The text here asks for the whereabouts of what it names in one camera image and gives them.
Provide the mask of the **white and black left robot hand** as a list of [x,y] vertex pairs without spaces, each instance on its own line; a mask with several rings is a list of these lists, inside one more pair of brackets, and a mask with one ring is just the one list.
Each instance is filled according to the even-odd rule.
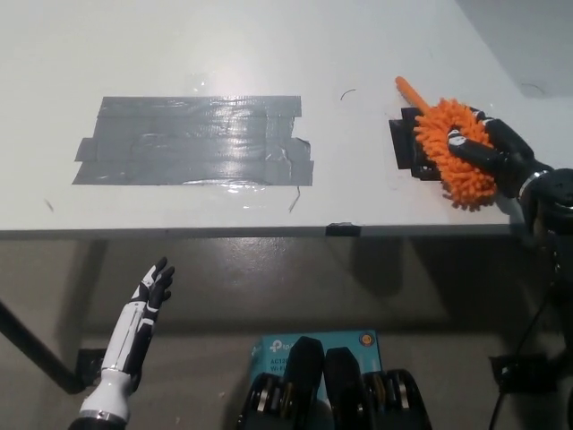
[[159,310],[171,297],[174,273],[175,268],[168,268],[167,258],[163,257],[141,279],[117,319],[102,370],[122,372],[132,379],[141,375]]

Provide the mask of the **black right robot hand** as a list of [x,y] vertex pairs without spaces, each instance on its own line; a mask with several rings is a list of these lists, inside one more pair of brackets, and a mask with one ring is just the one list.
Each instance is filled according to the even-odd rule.
[[471,107],[471,118],[482,125],[492,147],[470,138],[453,125],[448,133],[449,151],[456,157],[491,175],[501,193],[519,199],[526,188],[553,168],[536,159],[526,141],[499,118]]

